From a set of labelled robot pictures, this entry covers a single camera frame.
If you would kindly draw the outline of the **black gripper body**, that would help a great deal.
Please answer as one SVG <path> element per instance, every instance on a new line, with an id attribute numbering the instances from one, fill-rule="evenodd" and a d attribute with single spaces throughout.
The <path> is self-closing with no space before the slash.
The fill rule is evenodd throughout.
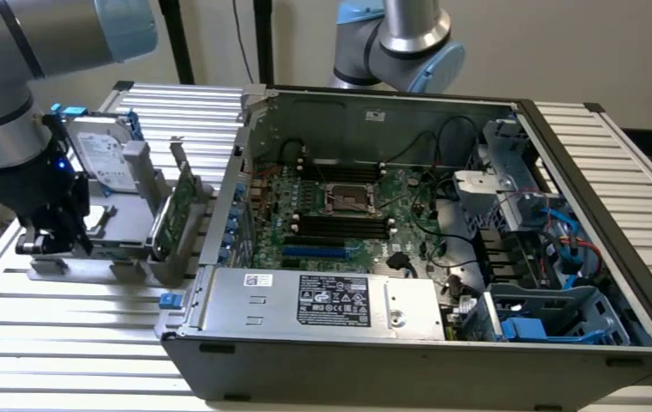
<path id="1" fill-rule="evenodd" d="M 75 172 L 62 152 L 42 152 L 30 161 L 0 168 L 0 203 L 22 224 L 43 224 L 71 208 Z"/>

